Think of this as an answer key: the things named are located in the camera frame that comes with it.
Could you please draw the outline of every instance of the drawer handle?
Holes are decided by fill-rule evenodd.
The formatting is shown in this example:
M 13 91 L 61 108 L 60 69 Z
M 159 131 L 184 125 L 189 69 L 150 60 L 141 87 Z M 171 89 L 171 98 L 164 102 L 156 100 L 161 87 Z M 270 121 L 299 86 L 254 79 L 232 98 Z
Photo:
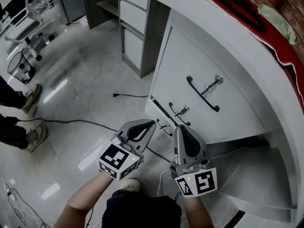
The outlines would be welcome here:
M 191 76 L 188 76 L 188 77 L 187 77 L 187 81 L 188 81 L 189 85 L 194 89 L 194 91 L 195 91 L 196 93 L 198 93 L 198 95 L 200 96 L 200 98 L 202 98 L 202 99 L 204 100 L 204 102 L 206 102 L 207 105 L 210 106 L 210 108 L 211 108 L 212 110 L 214 110 L 214 111 L 216 111 L 216 112 L 219 111 L 219 106 L 218 106 L 218 105 L 216 105 L 216 106 L 211 105 L 211 104 L 203 97 L 203 95 L 204 95 L 208 90 L 210 90 L 214 85 L 223 83 L 223 77 L 222 77 L 221 75 L 215 75 L 215 77 L 214 77 L 214 82 L 213 82 L 211 85 L 209 85 L 202 93 L 200 93 L 200 92 L 194 87 L 194 85 L 192 84 L 193 78 L 192 78 Z
M 160 126 L 160 129 L 163 129 L 164 130 L 164 128 L 165 127 L 169 127 L 170 125 L 169 124 L 167 124 L 167 125 L 164 125 L 164 126 L 161 126 L 160 125 L 160 123 L 159 123 L 159 119 L 156 119 L 156 122 L 157 122 L 157 124 Z M 164 132 L 166 133 L 166 134 L 168 134 L 170 137 L 172 137 L 173 136 L 173 134 L 172 133 L 167 133 L 167 131 L 166 130 L 164 130 Z
M 175 114 L 175 116 L 177 116 L 185 125 L 190 126 L 191 123 L 189 123 L 189 122 L 185 123 L 185 122 L 180 118 L 180 115 L 184 115 L 184 114 L 186 113 L 186 111 L 189 110 L 189 107 L 188 107 L 188 106 L 184 106 L 184 108 L 181 110 L 181 112 L 176 113 L 176 112 L 172 109 L 172 106 L 173 106 L 173 103 L 172 103 L 172 102 L 169 102 L 169 107 L 171 108 L 171 110 L 173 111 L 173 113 Z

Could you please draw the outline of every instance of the beige sneaker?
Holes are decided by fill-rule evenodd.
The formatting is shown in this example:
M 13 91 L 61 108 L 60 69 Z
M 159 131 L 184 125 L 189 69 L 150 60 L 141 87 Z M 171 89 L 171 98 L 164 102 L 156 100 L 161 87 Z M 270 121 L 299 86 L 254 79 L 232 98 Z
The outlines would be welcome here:
M 120 189 L 132 192 L 139 192 L 141 185 L 138 180 L 125 179 L 120 181 Z
M 30 130 L 27 134 L 28 147 L 26 151 L 32 153 L 47 136 L 47 127 L 44 124 L 40 124 L 36 129 Z
M 28 113 L 31 106 L 35 102 L 35 100 L 38 98 L 42 90 L 42 86 L 40 84 L 36 84 L 33 87 L 30 88 L 26 93 L 24 93 L 24 96 L 26 97 L 25 105 L 22 107 L 22 111 L 24 113 Z

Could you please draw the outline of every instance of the black cabinet handle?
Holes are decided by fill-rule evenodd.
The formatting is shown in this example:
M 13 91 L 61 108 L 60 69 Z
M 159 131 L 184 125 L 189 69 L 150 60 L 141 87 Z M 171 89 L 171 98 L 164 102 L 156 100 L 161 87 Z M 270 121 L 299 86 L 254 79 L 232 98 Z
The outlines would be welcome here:
M 178 114 L 178 113 L 176 113 L 176 112 L 172 109 L 172 106 L 173 106 L 173 103 L 172 103 L 172 102 L 169 102 L 169 107 L 171 108 L 171 110 L 173 111 L 173 113 L 175 114 L 175 116 L 177 116 L 185 125 L 190 126 L 191 123 L 189 123 L 189 122 L 185 123 L 185 122 L 180 118 L 180 115 L 183 115 L 184 113 L 183 113 L 183 114 Z
M 160 121 L 159 119 L 156 119 L 156 122 L 157 122 L 157 124 L 160 126 L 160 129 L 163 129 L 163 130 L 164 130 L 165 127 L 168 127 L 168 125 L 161 126 L 160 123 L 159 123 L 159 121 Z M 167 133 L 166 130 L 164 130 L 164 132 L 165 132 L 166 134 L 168 134 L 170 137 L 173 136 L 172 133 Z
M 189 83 L 189 85 L 194 89 L 194 91 L 196 93 L 198 93 L 198 95 L 200 96 L 200 98 L 203 99 L 204 102 L 207 103 L 208 106 L 210 106 L 210 108 L 216 112 L 219 112 L 219 106 L 216 105 L 216 106 L 213 106 L 211 105 L 204 97 L 203 97 L 203 94 L 205 94 L 208 90 L 210 90 L 214 85 L 216 84 L 221 84 L 223 83 L 223 77 L 221 75 L 215 75 L 215 79 L 214 79 L 214 82 L 209 85 L 202 93 L 200 93 L 195 87 L 194 85 L 192 84 L 192 81 L 193 81 L 193 78 L 191 76 L 188 76 L 187 77 L 187 81 Z

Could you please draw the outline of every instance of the black pants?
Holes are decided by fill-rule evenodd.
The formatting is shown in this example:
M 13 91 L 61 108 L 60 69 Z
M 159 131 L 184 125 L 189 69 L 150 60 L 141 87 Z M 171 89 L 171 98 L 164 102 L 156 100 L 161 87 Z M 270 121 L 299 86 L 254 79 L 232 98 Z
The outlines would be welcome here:
M 102 228 L 179 228 L 181 208 L 168 196 L 118 190 L 107 201 Z
M 12 19 L 15 17 L 21 10 L 25 8 L 25 0 L 12 0 L 10 3 L 5 7 L 4 10 L 6 10 L 9 13 L 10 18 Z M 18 21 L 20 21 L 24 16 L 26 15 L 26 11 L 22 12 L 20 15 L 18 15 L 15 19 L 13 19 L 13 24 L 17 24 Z
M 0 105 L 21 109 L 25 104 L 26 98 L 22 92 L 14 91 L 6 81 L 0 77 Z M 28 141 L 26 130 L 10 123 L 0 114 L 0 142 L 26 149 Z

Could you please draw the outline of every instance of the tiled floor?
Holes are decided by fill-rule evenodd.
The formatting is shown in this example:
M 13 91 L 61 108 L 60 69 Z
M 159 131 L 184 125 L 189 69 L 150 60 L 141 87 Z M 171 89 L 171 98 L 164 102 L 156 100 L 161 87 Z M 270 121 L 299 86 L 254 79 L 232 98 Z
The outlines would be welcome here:
M 121 45 L 117 20 L 111 20 L 93 30 L 81 24 L 60 25 L 56 11 L 47 12 L 49 26 L 44 32 L 59 34 L 42 51 L 43 59 L 35 62 L 37 73 L 28 85 L 11 78 L 6 70 L 9 46 L 0 37 L 0 75 L 15 90 L 26 91 L 31 85 L 43 85 L 38 104 L 25 115 L 17 109 L 0 107 L 3 115 L 20 119 L 85 119 L 118 129 L 127 121 L 146 118 L 145 98 L 117 97 L 112 93 L 147 95 L 152 74 L 142 79 L 121 60 Z M 39 122 L 22 123 L 26 129 Z M 10 227 L 24 227 L 8 204 L 2 188 L 6 182 L 31 204 L 46 223 L 53 226 L 68 198 L 84 183 L 93 178 L 98 169 L 95 157 L 101 143 L 113 132 L 86 123 L 46 123 L 47 140 L 32 154 L 0 143 L 0 223 Z M 156 130 L 150 147 L 173 159 L 173 143 L 161 130 Z M 146 150 L 145 163 L 131 176 L 138 178 L 143 190 L 155 196 L 160 173 L 167 162 Z M 167 172 L 163 176 L 162 193 L 174 198 L 179 192 Z M 95 206 L 91 224 L 97 223 L 105 210 L 106 200 L 119 183 L 114 181 Z M 51 196 L 49 190 L 57 190 Z M 235 212 L 231 203 L 220 192 L 204 197 L 216 227 L 222 227 Z M 183 207 L 182 197 L 179 204 Z M 188 227 L 185 213 L 181 227 Z

